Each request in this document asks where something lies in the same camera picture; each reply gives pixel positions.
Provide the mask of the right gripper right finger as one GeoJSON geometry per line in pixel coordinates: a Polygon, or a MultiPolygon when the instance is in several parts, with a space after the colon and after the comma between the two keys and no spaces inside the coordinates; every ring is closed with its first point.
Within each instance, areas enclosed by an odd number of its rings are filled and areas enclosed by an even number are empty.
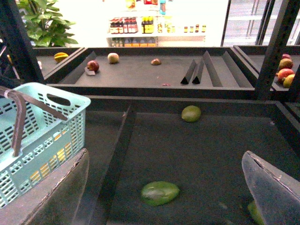
{"type": "Polygon", "coordinates": [[[251,151],[244,153],[241,165],[264,224],[298,225],[300,182],[251,151]]]}

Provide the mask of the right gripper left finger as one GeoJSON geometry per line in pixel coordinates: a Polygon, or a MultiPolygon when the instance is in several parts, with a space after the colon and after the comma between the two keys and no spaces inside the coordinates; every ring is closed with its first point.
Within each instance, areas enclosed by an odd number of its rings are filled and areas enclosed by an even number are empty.
{"type": "Polygon", "coordinates": [[[89,171],[82,149],[33,189],[0,210],[2,225],[70,225],[77,214],[89,171]]]}

